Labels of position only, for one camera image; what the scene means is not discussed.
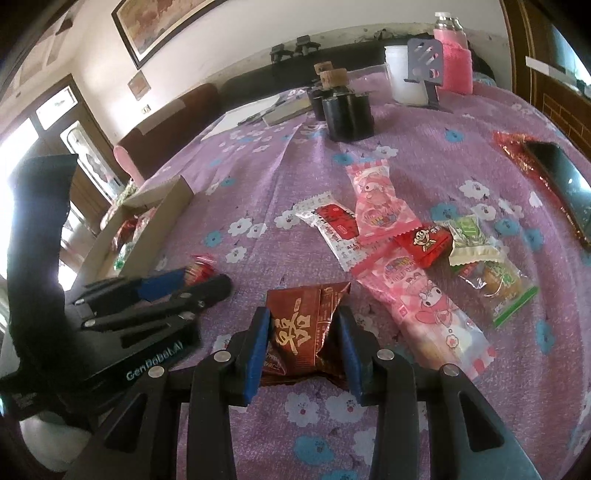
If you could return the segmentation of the pink sleeved thermos bottle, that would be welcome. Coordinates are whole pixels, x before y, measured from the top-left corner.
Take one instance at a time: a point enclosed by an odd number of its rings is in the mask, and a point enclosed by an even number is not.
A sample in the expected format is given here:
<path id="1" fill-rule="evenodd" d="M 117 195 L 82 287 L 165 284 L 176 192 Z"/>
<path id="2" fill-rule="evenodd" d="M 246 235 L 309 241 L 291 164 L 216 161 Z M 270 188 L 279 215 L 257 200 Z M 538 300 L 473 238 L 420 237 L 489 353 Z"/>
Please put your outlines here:
<path id="1" fill-rule="evenodd" d="M 436 12 L 433 35 L 443 45 L 446 91 L 473 94 L 473 64 L 468 39 L 459 19 L 450 12 Z"/>

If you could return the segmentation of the green white candy packet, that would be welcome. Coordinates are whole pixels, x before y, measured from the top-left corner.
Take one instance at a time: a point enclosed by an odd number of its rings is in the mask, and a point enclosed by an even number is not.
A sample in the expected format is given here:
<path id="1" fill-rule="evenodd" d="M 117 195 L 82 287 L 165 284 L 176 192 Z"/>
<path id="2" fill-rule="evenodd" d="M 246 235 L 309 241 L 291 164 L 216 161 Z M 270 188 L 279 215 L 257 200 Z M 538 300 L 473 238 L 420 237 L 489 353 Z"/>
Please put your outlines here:
<path id="1" fill-rule="evenodd" d="M 478 262 L 502 262 L 503 252 L 493 245 L 475 214 L 439 222 L 452 235 L 449 263 L 452 267 Z"/>

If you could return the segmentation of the framed wall picture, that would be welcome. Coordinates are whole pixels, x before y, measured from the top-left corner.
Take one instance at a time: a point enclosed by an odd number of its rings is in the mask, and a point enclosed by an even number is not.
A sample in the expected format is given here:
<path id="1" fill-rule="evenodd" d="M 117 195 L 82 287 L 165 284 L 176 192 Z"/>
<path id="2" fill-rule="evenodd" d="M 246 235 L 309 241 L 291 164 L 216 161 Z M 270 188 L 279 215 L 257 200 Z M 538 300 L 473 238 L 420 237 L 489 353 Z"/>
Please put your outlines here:
<path id="1" fill-rule="evenodd" d="M 123 0 L 111 12 L 137 70 L 168 41 L 225 0 Z"/>

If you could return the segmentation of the purple floral tablecloth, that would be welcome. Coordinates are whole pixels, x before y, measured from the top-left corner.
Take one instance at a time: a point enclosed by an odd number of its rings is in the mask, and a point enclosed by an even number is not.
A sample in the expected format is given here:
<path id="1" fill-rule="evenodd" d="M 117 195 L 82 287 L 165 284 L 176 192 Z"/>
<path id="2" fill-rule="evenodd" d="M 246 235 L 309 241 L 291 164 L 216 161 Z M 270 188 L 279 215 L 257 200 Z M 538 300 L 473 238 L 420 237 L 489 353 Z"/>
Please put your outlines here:
<path id="1" fill-rule="evenodd" d="M 470 96 L 445 92 L 441 100 L 440 111 L 376 104 L 375 135 L 353 144 L 332 141 L 325 123 L 304 114 L 195 139 L 169 160 L 147 187 L 182 177 L 194 196 L 153 268 L 206 255 L 233 284 L 201 315 L 200 348 L 177 348 L 176 358 L 187 367 L 224 348 L 270 290 L 347 283 L 346 304 L 363 330 L 410 361 L 470 367 L 541 476 L 559 479 L 590 440 L 590 256 L 545 187 L 496 137 L 558 144 L 583 173 L 590 163 L 507 90 L 476 84 Z M 401 252 L 421 318 L 391 311 L 362 284 L 377 251 L 356 237 L 368 221 L 387 223 L 389 188 L 423 222 L 414 247 L 431 242 L 438 226 L 470 220 L 537 294 L 498 327 L 446 257 L 420 268 Z"/>

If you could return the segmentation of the cardboard tray box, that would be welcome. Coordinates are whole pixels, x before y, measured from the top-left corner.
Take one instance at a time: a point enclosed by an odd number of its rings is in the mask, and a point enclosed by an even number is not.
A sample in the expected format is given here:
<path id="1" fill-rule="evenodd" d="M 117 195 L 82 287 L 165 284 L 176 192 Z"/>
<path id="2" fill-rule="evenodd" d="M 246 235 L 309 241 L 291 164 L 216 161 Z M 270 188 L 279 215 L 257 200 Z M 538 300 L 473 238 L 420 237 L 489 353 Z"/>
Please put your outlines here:
<path id="1" fill-rule="evenodd" d="M 73 286 L 147 275 L 192 199 L 193 192 L 181 176 L 129 197 L 96 238 Z"/>

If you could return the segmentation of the red chocolate bar packet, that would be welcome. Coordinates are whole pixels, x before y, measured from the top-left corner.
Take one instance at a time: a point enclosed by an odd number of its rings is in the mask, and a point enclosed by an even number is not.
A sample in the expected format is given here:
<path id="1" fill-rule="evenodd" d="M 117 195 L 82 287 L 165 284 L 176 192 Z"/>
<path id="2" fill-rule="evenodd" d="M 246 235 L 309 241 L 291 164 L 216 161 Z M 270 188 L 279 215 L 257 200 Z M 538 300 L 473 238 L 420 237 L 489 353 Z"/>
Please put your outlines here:
<path id="1" fill-rule="evenodd" d="M 138 217 L 132 216 L 127 218 L 122 225 L 119 227 L 114 240 L 117 244 L 125 244 L 127 243 L 132 237 L 135 232 L 136 226 L 138 223 Z"/>

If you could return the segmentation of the large pink bunny snack bag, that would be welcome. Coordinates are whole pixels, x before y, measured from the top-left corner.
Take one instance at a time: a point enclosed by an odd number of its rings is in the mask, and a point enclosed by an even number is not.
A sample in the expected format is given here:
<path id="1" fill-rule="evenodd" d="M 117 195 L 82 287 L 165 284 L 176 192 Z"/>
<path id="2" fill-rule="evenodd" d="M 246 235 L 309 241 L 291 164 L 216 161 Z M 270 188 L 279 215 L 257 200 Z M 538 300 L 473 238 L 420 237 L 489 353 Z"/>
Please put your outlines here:
<path id="1" fill-rule="evenodd" d="M 474 380 L 494 361 L 482 330 L 403 248 L 358 271 L 356 280 L 388 308 L 420 366 L 453 364 Z"/>

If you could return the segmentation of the small pink bunny snack bag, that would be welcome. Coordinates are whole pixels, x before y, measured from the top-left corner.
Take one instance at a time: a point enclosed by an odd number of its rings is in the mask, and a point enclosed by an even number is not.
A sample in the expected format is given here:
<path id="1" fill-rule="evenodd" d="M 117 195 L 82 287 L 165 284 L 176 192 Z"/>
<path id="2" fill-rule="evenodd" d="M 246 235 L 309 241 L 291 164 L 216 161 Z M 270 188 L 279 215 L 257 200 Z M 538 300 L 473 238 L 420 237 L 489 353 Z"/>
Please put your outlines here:
<path id="1" fill-rule="evenodd" d="M 397 196 L 386 159 L 352 164 L 346 173 L 356 193 L 359 241 L 370 245 L 412 232 L 421 220 L 407 202 Z"/>

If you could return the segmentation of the green candy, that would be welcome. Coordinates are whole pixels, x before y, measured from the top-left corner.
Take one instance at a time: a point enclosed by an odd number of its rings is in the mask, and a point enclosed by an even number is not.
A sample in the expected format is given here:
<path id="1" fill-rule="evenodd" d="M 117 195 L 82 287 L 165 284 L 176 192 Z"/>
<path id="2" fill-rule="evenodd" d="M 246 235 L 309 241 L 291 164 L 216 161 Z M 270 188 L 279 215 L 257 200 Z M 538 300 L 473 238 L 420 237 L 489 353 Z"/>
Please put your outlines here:
<path id="1" fill-rule="evenodd" d="M 113 263 L 113 269 L 116 272 L 120 272 L 122 270 L 134 247 L 134 241 L 129 241 L 121 247 Z"/>

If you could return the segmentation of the small red candy packet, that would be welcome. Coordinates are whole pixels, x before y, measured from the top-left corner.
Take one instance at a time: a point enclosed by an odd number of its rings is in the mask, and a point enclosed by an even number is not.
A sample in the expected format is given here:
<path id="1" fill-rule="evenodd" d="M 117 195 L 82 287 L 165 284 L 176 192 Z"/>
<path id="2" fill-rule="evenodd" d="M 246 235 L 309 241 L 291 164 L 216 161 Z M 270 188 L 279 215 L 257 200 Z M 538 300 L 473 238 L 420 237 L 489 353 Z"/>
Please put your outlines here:
<path id="1" fill-rule="evenodd" d="M 394 241 L 404 248 L 421 268 L 426 269 L 451 249 L 453 239 L 448 229 L 436 224 L 426 224 L 414 231 L 401 234 Z"/>

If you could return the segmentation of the dark red snack bag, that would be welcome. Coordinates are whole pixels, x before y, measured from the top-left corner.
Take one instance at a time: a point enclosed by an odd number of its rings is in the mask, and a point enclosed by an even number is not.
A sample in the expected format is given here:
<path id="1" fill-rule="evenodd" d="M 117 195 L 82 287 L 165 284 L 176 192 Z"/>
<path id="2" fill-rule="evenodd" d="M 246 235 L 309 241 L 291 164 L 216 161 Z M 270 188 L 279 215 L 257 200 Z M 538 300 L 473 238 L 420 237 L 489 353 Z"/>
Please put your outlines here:
<path id="1" fill-rule="evenodd" d="M 271 334 L 263 363 L 263 386 L 322 377 L 339 388 L 346 387 L 334 316 L 350 289 L 349 282 L 338 282 L 267 292 Z"/>

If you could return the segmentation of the green clear cake packet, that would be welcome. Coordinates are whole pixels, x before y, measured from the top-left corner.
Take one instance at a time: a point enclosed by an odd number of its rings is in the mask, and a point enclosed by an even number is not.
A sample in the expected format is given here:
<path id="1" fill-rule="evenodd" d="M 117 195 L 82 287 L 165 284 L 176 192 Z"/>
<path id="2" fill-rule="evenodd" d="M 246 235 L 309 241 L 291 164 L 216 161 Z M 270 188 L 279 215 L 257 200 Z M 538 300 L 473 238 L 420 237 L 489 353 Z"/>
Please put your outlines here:
<path id="1" fill-rule="evenodd" d="M 454 272 L 479 295 L 495 328 L 503 325 L 538 293 L 538 286 L 510 260 L 455 266 Z"/>

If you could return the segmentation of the white paper sheet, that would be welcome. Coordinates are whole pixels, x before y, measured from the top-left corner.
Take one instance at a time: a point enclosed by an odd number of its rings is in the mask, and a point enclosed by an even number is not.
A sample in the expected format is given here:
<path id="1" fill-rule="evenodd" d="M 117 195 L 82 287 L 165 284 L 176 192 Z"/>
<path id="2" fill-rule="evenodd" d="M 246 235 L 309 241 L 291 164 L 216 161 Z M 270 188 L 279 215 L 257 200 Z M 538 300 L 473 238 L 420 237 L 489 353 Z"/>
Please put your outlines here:
<path id="1" fill-rule="evenodd" d="M 252 101 L 245 105 L 231 109 L 221 115 L 221 118 L 214 121 L 211 126 L 208 126 L 199 136 L 201 140 L 207 139 L 211 136 L 221 134 L 225 131 L 232 130 L 238 125 L 242 125 L 246 120 L 259 115 L 263 111 L 270 109 L 280 101 L 280 94 L 270 97 Z"/>

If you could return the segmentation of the red white figure snack packet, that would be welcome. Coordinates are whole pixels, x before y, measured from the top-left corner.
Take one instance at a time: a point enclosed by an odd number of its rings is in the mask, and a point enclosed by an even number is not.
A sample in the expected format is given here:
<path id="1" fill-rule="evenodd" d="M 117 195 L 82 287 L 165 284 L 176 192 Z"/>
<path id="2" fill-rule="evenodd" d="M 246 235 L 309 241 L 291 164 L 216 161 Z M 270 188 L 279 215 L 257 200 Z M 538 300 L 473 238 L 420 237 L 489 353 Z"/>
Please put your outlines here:
<path id="1" fill-rule="evenodd" d="M 208 255 L 192 255 L 184 269 L 184 285 L 192 286 L 215 275 L 215 260 Z"/>

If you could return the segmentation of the wooden sideboard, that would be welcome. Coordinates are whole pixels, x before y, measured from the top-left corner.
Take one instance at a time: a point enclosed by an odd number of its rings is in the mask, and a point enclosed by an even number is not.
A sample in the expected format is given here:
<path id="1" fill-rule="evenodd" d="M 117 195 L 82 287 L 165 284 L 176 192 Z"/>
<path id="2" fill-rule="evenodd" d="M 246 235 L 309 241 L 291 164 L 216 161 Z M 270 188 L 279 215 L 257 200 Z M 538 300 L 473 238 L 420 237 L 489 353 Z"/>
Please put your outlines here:
<path id="1" fill-rule="evenodd" d="M 558 127 L 585 156 L 590 155 L 590 100 L 576 86 L 526 65 L 526 59 L 567 70 L 570 48 L 538 1 L 503 1 L 511 52 L 512 91 Z"/>

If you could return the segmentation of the black smartphone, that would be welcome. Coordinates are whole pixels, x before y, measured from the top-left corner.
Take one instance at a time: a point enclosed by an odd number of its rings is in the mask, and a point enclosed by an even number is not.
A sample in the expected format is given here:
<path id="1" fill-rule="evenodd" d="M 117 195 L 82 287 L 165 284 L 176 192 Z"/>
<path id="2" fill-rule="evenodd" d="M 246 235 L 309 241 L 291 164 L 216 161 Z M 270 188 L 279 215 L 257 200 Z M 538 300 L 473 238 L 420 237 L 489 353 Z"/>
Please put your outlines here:
<path id="1" fill-rule="evenodd" d="M 526 141 L 525 151 L 533 157 L 550 190 L 560 200 L 582 245 L 590 248 L 590 184 L 555 143 Z"/>

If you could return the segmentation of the white plastic cup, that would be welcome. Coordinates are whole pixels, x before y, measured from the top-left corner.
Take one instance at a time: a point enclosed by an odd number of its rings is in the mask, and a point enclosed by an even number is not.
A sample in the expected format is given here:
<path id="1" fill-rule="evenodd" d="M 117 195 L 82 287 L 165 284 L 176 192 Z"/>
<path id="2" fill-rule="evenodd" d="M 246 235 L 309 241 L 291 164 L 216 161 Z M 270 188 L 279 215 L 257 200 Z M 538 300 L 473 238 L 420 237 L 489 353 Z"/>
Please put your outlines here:
<path id="1" fill-rule="evenodd" d="M 408 52 L 406 45 L 385 47 L 386 67 L 394 101 L 399 104 L 427 108 L 425 87 L 419 83 L 406 82 L 408 78 Z"/>

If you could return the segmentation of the black holder with corks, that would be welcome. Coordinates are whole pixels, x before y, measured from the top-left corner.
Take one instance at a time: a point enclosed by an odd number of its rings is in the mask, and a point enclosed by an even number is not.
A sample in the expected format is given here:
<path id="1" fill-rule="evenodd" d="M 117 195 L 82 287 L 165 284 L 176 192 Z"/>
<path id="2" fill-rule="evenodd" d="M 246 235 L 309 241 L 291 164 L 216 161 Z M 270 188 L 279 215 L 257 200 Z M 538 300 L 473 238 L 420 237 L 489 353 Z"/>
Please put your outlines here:
<path id="1" fill-rule="evenodd" d="M 314 65 L 318 79 L 308 89 L 308 100 L 318 121 L 325 121 L 329 138 L 335 142 L 351 143 L 375 134 L 375 120 L 366 93 L 349 88 L 345 68 L 335 68 L 325 61 Z"/>

